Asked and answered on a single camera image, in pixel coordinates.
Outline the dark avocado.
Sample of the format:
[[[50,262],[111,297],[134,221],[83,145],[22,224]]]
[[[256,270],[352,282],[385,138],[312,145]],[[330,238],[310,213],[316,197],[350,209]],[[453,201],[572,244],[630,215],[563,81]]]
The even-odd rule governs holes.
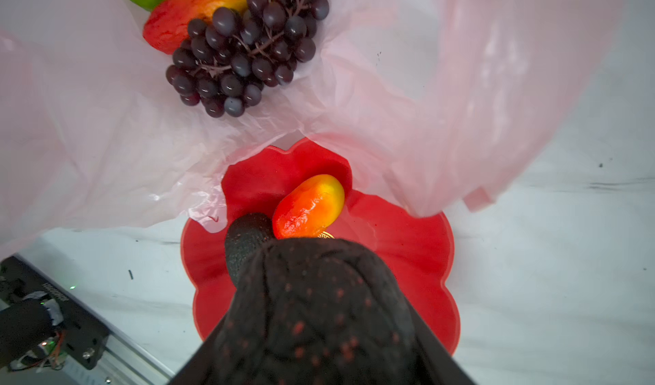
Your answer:
[[[416,330],[385,262],[343,239],[268,243],[243,262],[215,384],[415,384]]]
[[[245,214],[228,227],[224,240],[225,262],[231,282],[237,286],[247,258],[276,237],[271,218],[262,213]]]

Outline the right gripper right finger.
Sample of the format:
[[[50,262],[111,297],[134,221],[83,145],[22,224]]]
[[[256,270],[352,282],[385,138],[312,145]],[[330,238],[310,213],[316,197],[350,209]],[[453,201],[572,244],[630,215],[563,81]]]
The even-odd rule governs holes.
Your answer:
[[[475,382],[455,362],[411,304],[409,304],[409,311],[416,333],[418,383],[474,385]]]

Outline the large orange red mango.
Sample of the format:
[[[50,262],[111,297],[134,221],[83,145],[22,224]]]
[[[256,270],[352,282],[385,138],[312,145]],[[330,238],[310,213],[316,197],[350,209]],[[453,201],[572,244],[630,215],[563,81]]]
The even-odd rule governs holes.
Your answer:
[[[172,54],[188,37],[189,21],[199,18],[209,23],[222,6],[242,13],[247,0],[165,0],[150,13],[143,38],[154,49]]]

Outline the small orange red mango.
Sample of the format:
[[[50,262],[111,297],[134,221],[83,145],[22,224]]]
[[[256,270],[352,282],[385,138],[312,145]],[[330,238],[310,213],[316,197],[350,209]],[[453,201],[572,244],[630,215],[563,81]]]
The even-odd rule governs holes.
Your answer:
[[[318,238],[340,216],[346,202],[341,183],[316,175],[284,197],[272,217],[276,238]]]

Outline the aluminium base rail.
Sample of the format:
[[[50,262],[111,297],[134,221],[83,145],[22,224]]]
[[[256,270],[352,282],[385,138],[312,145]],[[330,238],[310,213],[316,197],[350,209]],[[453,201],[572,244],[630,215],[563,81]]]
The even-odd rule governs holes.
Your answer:
[[[82,384],[167,384],[174,374],[29,263],[1,263],[1,311],[27,298],[54,299],[63,322],[53,337],[12,361],[11,373],[62,371]]]

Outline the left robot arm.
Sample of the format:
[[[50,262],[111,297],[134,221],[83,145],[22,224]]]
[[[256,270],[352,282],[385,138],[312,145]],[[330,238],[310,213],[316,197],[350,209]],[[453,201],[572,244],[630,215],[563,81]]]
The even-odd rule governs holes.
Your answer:
[[[1,311],[1,367],[53,337],[62,322],[54,299],[27,298]]]

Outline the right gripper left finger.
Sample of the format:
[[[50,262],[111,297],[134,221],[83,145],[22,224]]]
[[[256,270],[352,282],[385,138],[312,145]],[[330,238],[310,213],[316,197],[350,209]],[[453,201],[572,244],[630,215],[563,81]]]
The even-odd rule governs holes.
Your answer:
[[[168,385],[214,385],[219,381],[219,337],[225,323],[218,323],[210,336],[187,361],[182,369],[167,383]]]

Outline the dark purple grape bunch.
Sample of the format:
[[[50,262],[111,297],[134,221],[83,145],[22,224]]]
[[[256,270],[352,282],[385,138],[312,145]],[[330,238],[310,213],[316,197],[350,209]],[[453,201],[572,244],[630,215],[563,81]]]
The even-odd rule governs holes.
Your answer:
[[[261,103],[265,88],[290,84],[298,65],[315,57],[329,10],[328,0],[247,0],[242,13],[217,8],[209,23],[189,21],[165,78],[184,105],[240,117]]]

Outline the pink plastic bag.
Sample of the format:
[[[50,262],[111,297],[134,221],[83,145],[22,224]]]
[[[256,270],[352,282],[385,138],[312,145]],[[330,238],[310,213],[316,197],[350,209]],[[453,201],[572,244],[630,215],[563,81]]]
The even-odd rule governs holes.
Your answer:
[[[240,118],[188,108],[126,0],[1,0],[1,255],[50,229],[227,221],[228,166],[300,132],[416,217],[492,204],[561,125],[624,0],[329,0]]]

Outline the red flower-shaped plate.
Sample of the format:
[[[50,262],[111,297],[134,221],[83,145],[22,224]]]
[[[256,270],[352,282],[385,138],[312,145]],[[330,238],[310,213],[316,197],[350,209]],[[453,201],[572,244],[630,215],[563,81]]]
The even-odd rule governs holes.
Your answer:
[[[314,175],[332,175],[346,191],[346,206],[327,230],[329,235],[375,251],[421,318],[453,354],[460,341],[461,319],[446,288],[455,240],[444,214],[416,219],[380,197],[353,190],[349,162],[302,139],[287,151],[269,146],[229,167],[221,182],[227,193],[228,220],[250,213],[272,216],[286,195]],[[225,260],[226,233],[225,227],[210,233],[194,220],[187,221],[182,232],[181,256],[195,287],[193,316],[202,339],[212,333],[235,294]]]

